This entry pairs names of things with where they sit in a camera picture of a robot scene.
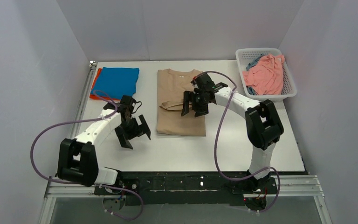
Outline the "beige t shirt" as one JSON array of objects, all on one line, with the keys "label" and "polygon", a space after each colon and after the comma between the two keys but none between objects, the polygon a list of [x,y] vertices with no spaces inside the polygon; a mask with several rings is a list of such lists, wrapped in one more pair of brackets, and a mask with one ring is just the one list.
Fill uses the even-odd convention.
[{"label": "beige t shirt", "polygon": [[175,136],[206,136],[205,117],[195,117],[193,111],[181,116],[183,94],[185,91],[193,90],[191,81],[200,73],[199,70],[157,71],[157,133]]}]

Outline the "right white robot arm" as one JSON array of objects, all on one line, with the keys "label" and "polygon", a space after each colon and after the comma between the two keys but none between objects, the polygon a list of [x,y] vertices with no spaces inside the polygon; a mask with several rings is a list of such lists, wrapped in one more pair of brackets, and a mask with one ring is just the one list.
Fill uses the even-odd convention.
[{"label": "right white robot arm", "polygon": [[210,103],[225,107],[219,128],[228,110],[243,117],[247,136],[252,144],[252,158],[247,175],[231,178],[222,174],[222,177],[229,181],[246,181],[254,187],[261,187],[270,178],[273,150],[284,133],[275,104],[270,100],[260,102],[250,99],[224,83],[210,82],[203,87],[195,86],[193,91],[184,91],[181,115],[185,116],[190,111],[194,111],[195,117],[207,115]]}]

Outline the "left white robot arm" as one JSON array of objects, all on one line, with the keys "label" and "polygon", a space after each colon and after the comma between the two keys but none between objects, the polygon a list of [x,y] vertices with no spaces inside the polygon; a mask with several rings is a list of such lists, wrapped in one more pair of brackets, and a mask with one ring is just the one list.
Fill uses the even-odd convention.
[{"label": "left white robot arm", "polygon": [[83,132],[60,144],[57,176],[62,180],[90,187],[94,184],[115,185],[120,171],[101,167],[97,161],[97,148],[115,133],[123,148],[132,149],[130,140],[151,131],[143,115],[132,117],[134,103],[107,103],[101,114]]}]

